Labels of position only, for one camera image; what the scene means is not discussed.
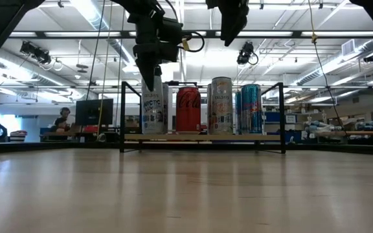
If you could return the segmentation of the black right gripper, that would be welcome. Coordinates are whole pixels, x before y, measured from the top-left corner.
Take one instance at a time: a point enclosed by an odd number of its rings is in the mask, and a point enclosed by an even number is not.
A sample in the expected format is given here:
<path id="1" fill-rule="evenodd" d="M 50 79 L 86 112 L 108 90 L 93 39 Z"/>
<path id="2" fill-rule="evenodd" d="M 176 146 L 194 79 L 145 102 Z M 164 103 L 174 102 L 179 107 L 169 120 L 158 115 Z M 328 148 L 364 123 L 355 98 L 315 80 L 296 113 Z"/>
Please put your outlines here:
<path id="1" fill-rule="evenodd" d="M 221 36 L 228 47 L 247 24 L 249 0 L 205 0 L 208 9 L 219 8 L 221 17 Z"/>

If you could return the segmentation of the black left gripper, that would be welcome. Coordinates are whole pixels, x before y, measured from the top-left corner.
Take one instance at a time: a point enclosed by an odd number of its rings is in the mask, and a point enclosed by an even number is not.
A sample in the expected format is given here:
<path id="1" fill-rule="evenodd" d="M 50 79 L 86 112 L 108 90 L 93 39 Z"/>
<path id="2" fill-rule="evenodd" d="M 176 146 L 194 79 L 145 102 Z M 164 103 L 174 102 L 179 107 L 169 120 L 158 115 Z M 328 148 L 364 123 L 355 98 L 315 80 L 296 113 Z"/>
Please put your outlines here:
<path id="1" fill-rule="evenodd" d="M 161 76 L 161 66 L 156 66 L 155 61 L 163 59 L 159 51 L 157 31 L 164 10 L 157 0 L 121 0 L 121 6 L 130 15 L 128 23 L 135 25 L 135 62 L 148 90 L 153 91 L 155 75 Z"/>

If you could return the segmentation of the red Coca-Cola can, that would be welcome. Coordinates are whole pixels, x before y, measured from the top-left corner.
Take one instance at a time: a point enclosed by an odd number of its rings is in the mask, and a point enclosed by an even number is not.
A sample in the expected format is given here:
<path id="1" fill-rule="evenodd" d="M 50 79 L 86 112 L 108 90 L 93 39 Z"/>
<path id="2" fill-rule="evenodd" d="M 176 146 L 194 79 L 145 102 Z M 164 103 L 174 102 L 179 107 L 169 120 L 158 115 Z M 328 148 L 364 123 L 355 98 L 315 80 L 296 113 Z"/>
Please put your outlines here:
<path id="1" fill-rule="evenodd" d="M 176 96 L 176 131 L 198 132 L 201 127 L 201 95 L 196 87 L 182 87 Z"/>

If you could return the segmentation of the blue silver Red Bull can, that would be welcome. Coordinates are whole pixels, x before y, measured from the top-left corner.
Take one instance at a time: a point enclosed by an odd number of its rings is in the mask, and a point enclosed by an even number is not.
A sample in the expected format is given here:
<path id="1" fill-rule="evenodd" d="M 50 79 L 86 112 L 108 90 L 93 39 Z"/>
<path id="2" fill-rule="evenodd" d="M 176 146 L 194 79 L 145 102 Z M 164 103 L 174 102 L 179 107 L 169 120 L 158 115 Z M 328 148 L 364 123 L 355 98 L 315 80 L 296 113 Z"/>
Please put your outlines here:
<path id="1" fill-rule="evenodd" d="M 262 133 L 261 87 L 256 84 L 244 85 L 241 89 L 242 133 Z"/>
<path id="2" fill-rule="evenodd" d="M 238 91 L 235 94 L 235 108 L 236 108 L 236 134 L 240 135 L 242 133 L 242 96 L 241 92 Z"/>

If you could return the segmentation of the shelf with blue bins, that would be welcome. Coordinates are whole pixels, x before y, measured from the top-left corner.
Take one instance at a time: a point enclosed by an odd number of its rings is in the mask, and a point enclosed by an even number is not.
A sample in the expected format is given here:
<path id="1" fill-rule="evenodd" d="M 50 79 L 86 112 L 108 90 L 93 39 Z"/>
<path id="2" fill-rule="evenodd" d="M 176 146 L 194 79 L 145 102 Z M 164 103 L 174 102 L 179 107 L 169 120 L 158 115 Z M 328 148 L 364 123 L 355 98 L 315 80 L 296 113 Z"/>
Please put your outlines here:
<path id="1" fill-rule="evenodd" d="M 280 135 L 280 113 L 266 112 L 263 127 L 267 135 Z M 285 114 L 285 140 L 286 143 L 300 143 L 302 140 L 302 123 L 295 114 Z"/>

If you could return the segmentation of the black overhead rig beam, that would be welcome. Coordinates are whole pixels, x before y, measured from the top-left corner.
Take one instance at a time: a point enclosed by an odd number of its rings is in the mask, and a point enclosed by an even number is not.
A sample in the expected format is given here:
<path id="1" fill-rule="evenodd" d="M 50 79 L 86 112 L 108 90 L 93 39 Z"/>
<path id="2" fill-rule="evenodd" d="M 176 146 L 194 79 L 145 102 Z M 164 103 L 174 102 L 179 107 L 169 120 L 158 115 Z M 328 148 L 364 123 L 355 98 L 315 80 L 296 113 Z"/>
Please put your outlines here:
<path id="1" fill-rule="evenodd" d="M 136 31 L 130 30 L 112 30 L 112 31 L 14 31 L 9 35 L 10 39 L 96 39 L 96 38 L 115 38 L 115 39 L 134 39 Z M 317 30 L 315 32 L 318 38 L 345 39 L 345 38 L 373 38 L 373 30 Z M 312 31 L 305 30 L 244 30 L 237 38 L 254 39 L 278 39 L 294 38 L 307 39 L 313 36 Z"/>

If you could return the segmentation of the black computer monitor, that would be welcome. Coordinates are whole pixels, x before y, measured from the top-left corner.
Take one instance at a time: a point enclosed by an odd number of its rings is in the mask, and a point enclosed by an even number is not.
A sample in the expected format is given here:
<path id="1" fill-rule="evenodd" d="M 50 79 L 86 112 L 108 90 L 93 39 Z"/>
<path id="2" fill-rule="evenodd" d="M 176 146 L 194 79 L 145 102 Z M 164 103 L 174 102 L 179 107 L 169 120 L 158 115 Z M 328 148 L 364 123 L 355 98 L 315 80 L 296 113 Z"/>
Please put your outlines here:
<path id="1" fill-rule="evenodd" d="M 78 126 L 113 123 L 113 99 L 82 100 L 76 103 L 75 124 Z"/>

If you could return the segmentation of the person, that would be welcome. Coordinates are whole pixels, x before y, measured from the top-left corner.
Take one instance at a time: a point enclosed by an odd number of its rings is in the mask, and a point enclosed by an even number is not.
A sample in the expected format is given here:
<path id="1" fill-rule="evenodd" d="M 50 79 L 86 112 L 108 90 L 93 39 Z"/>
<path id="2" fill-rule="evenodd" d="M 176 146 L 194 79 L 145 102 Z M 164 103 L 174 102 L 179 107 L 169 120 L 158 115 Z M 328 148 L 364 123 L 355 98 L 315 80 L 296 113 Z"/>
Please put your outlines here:
<path id="1" fill-rule="evenodd" d="M 69 131 L 72 125 L 72 118 L 68 107 L 60 109 L 60 116 L 54 121 L 52 132 L 66 132 Z"/>

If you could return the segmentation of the grey ceiling vent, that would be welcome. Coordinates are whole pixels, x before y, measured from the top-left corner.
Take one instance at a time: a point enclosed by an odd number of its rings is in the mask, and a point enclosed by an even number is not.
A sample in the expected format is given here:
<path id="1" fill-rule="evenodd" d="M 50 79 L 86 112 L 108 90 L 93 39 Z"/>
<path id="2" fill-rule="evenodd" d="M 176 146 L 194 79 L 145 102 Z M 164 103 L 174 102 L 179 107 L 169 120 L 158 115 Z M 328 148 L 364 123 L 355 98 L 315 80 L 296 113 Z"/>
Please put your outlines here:
<path id="1" fill-rule="evenodd" d="M 348 40 L 341 45 L 341 52 L 343 56 L 347 56 L 355 52 L 356 41 L 354 39 Z"/>

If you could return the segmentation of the cluttered wooden workbench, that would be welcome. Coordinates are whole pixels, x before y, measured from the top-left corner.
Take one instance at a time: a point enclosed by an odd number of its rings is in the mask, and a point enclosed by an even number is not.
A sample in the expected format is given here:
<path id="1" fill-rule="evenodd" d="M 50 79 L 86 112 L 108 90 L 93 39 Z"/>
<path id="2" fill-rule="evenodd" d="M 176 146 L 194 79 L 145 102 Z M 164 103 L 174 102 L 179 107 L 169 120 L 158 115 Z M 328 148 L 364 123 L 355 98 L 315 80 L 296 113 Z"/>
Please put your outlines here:
<path id="1" fill-rule="evenodd" d="M 365 121 L 364 118 L 349 118 L 339 121 L 331 121 L 329 124 L 315 121 L 304 123 L 306 136 L 317 143 L 324 144 L 362 144 L 373 145 L 373 121 Z"/>

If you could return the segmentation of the wooden shelf with black frame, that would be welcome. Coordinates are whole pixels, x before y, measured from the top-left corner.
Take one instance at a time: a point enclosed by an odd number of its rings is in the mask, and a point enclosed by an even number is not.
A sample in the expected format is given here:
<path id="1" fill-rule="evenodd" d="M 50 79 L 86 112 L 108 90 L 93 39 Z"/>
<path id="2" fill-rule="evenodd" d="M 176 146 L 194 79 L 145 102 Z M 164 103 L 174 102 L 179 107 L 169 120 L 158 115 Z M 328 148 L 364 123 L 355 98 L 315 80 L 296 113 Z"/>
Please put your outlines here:
<path id="1" fill-rule="evenodd" d="M 280 110 L 280 135 L 263 135 L 263 134 L 249 134 L 249 135 L 200 135 L 199 133 L 189 132 L 184 134 L 175 135 L 143 135 L 143 134 L 129 134 L 126 137 L 125 133 L 125 110 L 126 110 L 126 89 L 129 89 L 133 93 L 137 94 L 139 98 L 141 95 L 127 82 L 122 82 L 121 85 L 121 104 L 120 104 L 120 135 L 119 135 L 119 151 L 125 152 L 126 140 L 136 140 L 139 144 L 142 144 L 145 140 L 175 140 L 175 141 L 213 141 L 213 140 L 224 140 L 224 141 L 253 141 L 254 150 L 260 150 L 260 141 L 279 140 L 280 141 L 280 153 L 286 153 L 286 138 L 285 138 L 285 124 L 286 117 L 284 113 L 284 84 L 278 82 L 265 90 L 262 95 L 267 94 L 273 89 L 278 88 L 279 91 L 279 110 Z"/>

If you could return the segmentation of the black aluminium table frame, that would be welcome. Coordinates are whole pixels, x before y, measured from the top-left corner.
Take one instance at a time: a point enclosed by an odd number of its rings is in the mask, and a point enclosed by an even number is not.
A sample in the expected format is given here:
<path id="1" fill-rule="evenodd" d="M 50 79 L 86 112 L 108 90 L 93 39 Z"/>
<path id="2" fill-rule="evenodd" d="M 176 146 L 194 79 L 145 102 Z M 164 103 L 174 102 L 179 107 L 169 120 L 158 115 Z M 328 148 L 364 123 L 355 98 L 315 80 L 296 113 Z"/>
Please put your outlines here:
<path id="1" fill-rule="evenodd" d="M 0 143 L 0 153 L 11 153 L 20 151 L 59 150 L 59 149 L 119 149 L 118 143 L 100 142 L 27 142 L 27 143 Z M 210 151 L 281 151 L 278 144 L 125 144 L 124 150 L 210 150 Z M 290 144 L 286 151 L 312 150 L 332 151 L 343 153 L 358 153 L 373 155 L 373 146 L 369 145 L 342 145 L 342 144 Z"/>

